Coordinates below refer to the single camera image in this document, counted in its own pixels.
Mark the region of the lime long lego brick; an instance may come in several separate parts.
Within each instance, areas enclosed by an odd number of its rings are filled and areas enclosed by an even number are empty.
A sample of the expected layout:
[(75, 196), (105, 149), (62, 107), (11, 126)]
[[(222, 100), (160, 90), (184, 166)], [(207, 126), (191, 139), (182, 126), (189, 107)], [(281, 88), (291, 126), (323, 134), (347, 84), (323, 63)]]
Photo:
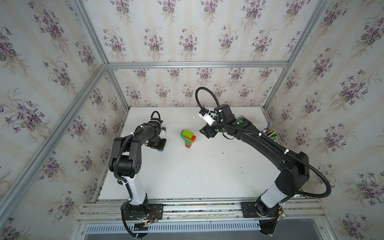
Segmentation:
[(189, 130), (184, 129), (182, 131), (182, 135), (186, 138), (192, 139), (195, 135), (194, 133), (190, 132)]

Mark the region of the green long lego brick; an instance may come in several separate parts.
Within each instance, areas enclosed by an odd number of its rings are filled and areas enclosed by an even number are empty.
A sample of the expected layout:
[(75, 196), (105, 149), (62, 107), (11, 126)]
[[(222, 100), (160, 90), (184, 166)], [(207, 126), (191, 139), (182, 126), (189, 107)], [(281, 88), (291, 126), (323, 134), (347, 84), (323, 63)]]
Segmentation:
[(183, 139), (184, 141), (187, 140), (186, 136), (184, 135), (184, 132), (181, 132), (180, 135), (181, 135), (181, 137), (182, 137), (182, 139)]

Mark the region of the red long lego brick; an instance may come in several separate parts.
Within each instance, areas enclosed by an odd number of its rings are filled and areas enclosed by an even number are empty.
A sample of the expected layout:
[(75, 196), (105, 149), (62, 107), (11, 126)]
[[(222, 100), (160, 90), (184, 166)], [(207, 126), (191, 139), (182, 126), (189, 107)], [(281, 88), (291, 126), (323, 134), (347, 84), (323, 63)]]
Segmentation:
[(196, 140), (196, 137), (197, 137), (197, 136), (193, 136), (193, 137), (191, 137), (191, 138), (190, 138), (190, 141), (194, 143), (195, 140)]

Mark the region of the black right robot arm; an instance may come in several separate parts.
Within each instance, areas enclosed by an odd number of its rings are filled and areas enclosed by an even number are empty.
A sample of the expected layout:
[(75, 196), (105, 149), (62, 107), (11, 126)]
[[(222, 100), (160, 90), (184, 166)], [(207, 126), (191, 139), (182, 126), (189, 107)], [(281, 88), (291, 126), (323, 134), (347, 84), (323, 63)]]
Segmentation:
[[(221, 105), (212, 111), (202, 107), (199, 117), (206, 122), (200, 129), (200, 133), (206, 138), (214, 138), (218, 133), (232, 136), (253, 147), (280, 171), (271, 187), (256, 201), (256, 212), (260, 217), (268, 217), (273, 211), (278, 212), (281, 203), (297, 194), (311, 198), (325, 198), (331, 194), (330, 182), (320, 170), (310, 165), (309, 157), (305, 153), (295, 153), (271, 140), (248, 119), (236, 118), (228, 105)], [(323, 181), (326, 186), (324, 193), (302, 191), (303, 185), (310, 178), (310, 172)]]

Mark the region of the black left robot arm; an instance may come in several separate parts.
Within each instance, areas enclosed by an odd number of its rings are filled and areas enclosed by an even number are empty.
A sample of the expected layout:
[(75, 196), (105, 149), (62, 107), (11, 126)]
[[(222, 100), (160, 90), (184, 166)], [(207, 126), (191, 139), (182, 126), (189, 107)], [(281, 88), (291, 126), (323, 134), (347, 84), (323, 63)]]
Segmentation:
[(163, 151), (167, 140), (161, 137), (165, 132), (160, 118), (150, 118), (149, 122), (138, 126), (125, 137), (117, 137), (109, 160), (109, 170), (120, 185), (126, 187), (129, 199), (126, 206), (129, 211), (146, 215), (149, 211), (148, 196), (139, 176), (142, 166), (142, 146)]

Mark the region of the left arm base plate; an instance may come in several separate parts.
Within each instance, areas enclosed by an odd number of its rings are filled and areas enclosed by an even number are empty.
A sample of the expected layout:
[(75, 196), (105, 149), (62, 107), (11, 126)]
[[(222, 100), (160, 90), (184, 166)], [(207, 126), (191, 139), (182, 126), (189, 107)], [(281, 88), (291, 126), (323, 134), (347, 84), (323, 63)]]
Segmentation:
[(121, 207), (122, 218), (125, 221), (158, 222), (163, 218), (163, 204), (148, 204), (135, 206), (127, 204)]

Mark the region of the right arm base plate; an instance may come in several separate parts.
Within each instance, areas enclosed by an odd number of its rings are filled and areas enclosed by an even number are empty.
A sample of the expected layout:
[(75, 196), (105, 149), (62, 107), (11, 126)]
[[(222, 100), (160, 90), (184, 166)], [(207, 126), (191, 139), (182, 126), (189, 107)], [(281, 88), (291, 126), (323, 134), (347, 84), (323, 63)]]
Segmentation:
[(268, 208), (263, 202), (241, 202), (241, 210), (244, 218), (279, 218), (283, 213), (279, 204)]

